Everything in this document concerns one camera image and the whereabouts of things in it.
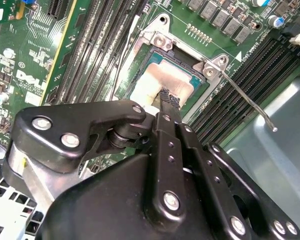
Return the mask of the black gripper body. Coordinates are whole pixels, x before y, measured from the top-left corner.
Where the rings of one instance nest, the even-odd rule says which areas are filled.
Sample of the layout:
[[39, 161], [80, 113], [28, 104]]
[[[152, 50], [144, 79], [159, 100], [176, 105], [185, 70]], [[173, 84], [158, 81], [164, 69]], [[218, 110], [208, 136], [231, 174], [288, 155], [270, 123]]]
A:
[[129, 157], [63, 192], [39, 229], [42, 240], [211, 240], [194, 175], [184, 172], [185, 221], [162, 232], [144, 212], [151, 155]]

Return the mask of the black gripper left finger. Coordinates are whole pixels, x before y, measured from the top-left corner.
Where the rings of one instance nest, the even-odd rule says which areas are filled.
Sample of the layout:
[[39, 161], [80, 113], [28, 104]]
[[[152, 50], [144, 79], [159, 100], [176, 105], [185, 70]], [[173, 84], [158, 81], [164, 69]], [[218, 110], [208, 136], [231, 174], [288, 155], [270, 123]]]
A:
[[156, 115], [131, 100], [25, 108], [13, 123], [3, 177], [49, 209], [63, 192], [109, 167], [152, 156], [144, 213], [156, 227], [179, 227], [186, 191], [169, 96], [159, 92]]

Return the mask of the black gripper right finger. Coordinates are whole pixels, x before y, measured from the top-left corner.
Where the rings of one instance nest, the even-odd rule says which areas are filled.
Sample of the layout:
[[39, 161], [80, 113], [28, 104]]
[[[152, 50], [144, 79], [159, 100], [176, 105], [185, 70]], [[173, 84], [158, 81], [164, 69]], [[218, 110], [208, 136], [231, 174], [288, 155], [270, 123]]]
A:
[[177, 135], [216, 240], [300, 240], [300, 228], [217, 144], [202, 146], [182, 123], [179, 98], [168, 97]]

